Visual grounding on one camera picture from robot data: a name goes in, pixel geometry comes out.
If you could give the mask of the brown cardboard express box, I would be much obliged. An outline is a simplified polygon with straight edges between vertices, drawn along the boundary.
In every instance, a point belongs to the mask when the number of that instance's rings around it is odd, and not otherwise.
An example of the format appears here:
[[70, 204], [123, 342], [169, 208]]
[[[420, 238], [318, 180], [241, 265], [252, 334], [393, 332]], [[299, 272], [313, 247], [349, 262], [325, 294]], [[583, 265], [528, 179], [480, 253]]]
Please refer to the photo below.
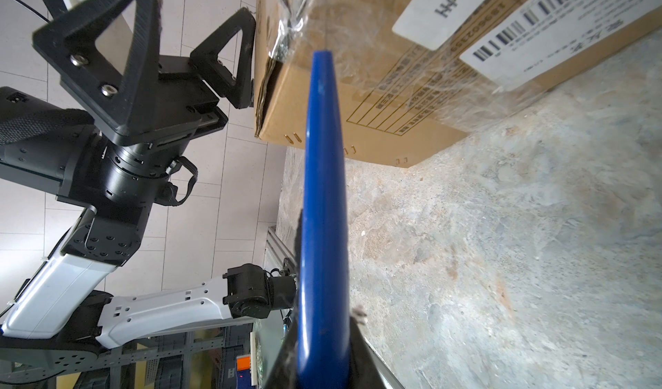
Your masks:
[[255, 132], [303, 148], [331, 51], [344, 152], [408, 168], [661, 26], [661, 0], [258, 0]]

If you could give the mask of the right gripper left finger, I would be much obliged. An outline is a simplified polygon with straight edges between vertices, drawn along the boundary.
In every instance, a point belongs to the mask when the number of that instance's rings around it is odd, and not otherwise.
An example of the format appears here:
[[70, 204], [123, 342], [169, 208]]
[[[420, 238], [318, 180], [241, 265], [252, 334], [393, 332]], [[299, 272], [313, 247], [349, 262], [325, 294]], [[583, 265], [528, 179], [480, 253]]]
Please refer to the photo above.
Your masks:
[[294, 319], [263, 385], [265, 389], [298, 388], [298, 329], [298, 320]]

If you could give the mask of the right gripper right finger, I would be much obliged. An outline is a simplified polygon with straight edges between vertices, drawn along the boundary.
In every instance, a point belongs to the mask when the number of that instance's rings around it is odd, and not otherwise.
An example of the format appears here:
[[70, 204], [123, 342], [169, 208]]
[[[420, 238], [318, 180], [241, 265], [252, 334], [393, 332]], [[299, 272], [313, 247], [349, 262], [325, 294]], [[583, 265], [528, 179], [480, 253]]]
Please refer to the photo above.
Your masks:
[[386, 389], [356, 319], [350, 318], [349, 389]]

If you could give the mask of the blue utility knife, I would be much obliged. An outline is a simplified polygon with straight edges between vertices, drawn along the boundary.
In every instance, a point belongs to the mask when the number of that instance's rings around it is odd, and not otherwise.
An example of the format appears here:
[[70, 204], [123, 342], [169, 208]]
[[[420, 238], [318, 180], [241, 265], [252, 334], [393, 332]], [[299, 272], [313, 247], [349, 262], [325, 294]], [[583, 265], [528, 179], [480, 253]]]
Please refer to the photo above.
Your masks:
[[350, 370], [348, 222], [334, 59], [312, 58], [304, 167], [298, 387], [345, 388]]

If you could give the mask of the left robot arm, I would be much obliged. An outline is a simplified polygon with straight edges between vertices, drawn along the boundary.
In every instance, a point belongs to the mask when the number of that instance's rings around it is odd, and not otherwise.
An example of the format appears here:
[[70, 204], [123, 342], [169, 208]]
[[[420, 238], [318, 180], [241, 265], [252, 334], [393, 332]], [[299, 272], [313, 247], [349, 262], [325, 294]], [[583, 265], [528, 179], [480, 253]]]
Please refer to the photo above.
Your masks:
[[122, 347], [198, 328], [241, 325], [290, 309], [286, 270], [246, 263], [179, 291], [115, 296], [98, 284], [141, 248], [154, 206], [185, 202], [172, 183], [197, 167], [193, 139], [228, 123], [218, 102], [253, 101], [256, 20], [241, 8], [187, 58], [160, 54], [162, 0], [42, 0], [52, 18], [36, 51], [79, 103], [61, 109], [1, 90], [1, 177], [82, 213], [3, 312], [1, 382], [39, 387], [69, 373], [134, 362]]

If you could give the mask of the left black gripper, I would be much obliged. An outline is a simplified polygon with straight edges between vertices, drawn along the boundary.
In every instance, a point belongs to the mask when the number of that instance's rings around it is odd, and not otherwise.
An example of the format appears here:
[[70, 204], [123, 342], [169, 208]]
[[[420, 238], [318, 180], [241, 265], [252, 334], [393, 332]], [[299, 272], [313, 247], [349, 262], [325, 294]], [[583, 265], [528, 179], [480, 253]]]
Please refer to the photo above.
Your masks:
[[211, 89], [234, 108], [253, 105], [251, 11], [237, 10], [189, 60], [158, 61], [160, 9], [161, 0], [86, 0], [33, 35], [34, 49], [102, 134], [87, 166], [99, 180], [175, 173], [191, 140], [229, 121]]

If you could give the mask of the aluminium front rail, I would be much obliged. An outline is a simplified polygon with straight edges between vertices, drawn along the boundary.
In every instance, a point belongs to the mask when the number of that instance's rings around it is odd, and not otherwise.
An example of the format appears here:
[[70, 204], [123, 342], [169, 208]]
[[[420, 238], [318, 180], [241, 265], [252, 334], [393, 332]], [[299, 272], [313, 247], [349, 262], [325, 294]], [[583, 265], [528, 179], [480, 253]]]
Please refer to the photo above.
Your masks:
[[[272, 299], [268, 317], [255, 325], [251, 335], [252, 379], [256, 387], [264, 388], [284, 338], [294, 319], [298, 320], [295, 303], [298, 300], [296, 274], [298, 273], [298, 258], [292, 249], [277, 236], [275, 228], [267, 231], [265, 244], [265, 271], [267, 285], [270, 287], [269, 297]], [[356, 319], [360, 332], [365, 325], [367, 315], [360, 309], [353, 309], [351, 317]], [[386, 388], [401, 388], [403, 384], [391, 372], [375, 350], [365, 340], [370, 348], [372, 359], [379, 370]]]

